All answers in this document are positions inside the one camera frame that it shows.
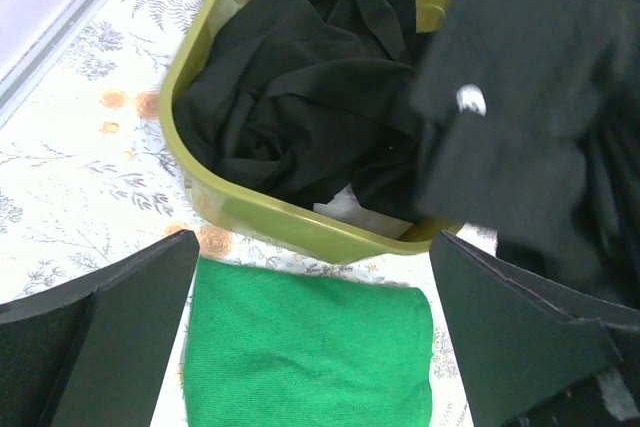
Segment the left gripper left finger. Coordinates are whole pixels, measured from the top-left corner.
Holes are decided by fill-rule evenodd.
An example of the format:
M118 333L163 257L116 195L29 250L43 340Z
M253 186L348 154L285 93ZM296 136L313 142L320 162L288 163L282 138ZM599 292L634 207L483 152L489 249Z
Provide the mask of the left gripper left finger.
M2 304L2 425L150 425L198 255L180 230Z

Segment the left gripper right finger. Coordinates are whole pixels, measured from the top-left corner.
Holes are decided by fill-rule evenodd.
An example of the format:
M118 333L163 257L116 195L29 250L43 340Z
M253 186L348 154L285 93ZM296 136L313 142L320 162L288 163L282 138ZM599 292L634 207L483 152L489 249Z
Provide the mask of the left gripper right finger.
M429 255L475 425L638 425L637 310L448 232Z

